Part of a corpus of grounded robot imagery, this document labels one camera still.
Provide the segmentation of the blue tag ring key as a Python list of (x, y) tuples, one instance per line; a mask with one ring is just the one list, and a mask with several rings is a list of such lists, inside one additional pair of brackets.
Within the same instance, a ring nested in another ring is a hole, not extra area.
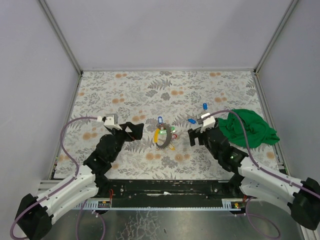
[(163, 118), (162, 118), (161, 116), (159, 116), (159, 117), (157, 118), (157, 120), (158, 120), (158, 124), (162, 124), (162, 123), (163, 123)]

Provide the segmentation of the yellow tag key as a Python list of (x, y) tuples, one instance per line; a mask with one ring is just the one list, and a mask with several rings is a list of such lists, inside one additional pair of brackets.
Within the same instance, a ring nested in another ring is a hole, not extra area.
[(169, 149), (172, 150), (172, 151), (174, 151), (174, 150), (175, 150), (175, 147), (174, 147), (172, 144), (170, 144), (170, 145), (169, 145)]

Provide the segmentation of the numbered keyring organizer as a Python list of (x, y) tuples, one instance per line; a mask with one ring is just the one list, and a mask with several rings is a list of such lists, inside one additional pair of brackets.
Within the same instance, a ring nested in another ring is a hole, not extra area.
[[(159, 134), (159, 130), (166, 130), (167, 134)], [(158, 150), (164, 150), (172, 143), (171, 126), (168, 123), (157, 124), (153, 134), (153, 143)]]

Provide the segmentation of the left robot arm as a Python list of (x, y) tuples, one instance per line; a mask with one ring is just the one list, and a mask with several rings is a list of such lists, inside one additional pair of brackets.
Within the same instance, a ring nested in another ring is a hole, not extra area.
[(97, 143), (95, 150), (76, 167), (75, 173), (45, 192), (25, 195), (19, 204), (13, 226), (19, 226), (24, 239), (41, 240), (52, 226), (69, 210), (85, 200), (108, 191), (105, 174), (111, 169), (124, 143), (141, 140), (144, 124), (105, 125), (109, 131)]

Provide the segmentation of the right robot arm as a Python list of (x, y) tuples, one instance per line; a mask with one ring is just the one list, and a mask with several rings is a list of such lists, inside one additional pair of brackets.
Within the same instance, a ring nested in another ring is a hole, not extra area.
[(189, 129), (190, 145), (196, 140), (205, 146), (218, 164), (239, 178), (240, 191), (249, 197), (262, 199), (277, 206), (301, 226), (316, 230), (320, 223), (320, 185), (308, 177), (301, 180), (261, 163), (254, 163), (250, 155), (232, 145), (218, 127)]

